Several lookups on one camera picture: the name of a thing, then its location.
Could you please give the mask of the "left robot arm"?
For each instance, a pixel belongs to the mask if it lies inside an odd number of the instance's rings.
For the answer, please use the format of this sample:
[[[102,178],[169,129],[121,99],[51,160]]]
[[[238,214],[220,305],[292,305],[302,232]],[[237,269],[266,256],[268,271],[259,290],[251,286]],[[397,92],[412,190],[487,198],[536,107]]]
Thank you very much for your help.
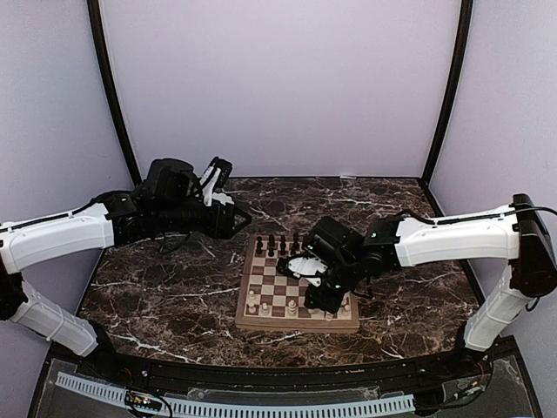
[[[105,192],[69,211],[1,227],[1,319],[43,336],[88,359],[105,380],[123,372],[101,326],[49,300],[23,273],[53,260],[126,246],[166,235],[202,233],[230,239],[251,217],[223,188],[232,163],[216,157],[202,175],[175,158],[151,162],[147,177],[133,189]]]

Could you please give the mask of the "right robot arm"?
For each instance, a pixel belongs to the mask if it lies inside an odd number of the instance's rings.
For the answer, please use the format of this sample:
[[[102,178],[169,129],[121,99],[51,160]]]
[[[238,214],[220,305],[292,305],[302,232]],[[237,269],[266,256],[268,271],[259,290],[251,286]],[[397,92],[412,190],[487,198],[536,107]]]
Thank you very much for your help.
[[[403,267],[503,259],[507,264],[497,286],[464,326],[463,344],[445,357],[445,371],[461,378],[476,366],[477,352],[488,350],[530,301],[556,288],[556,258],[543,210],[524,193],[509,205],[452,217],[424,218],[405,209],[374,220],[364,235],[324,217],[303,240],[304,250],[326,267],[307,304],[334,312],[342,295],[363,279]]]

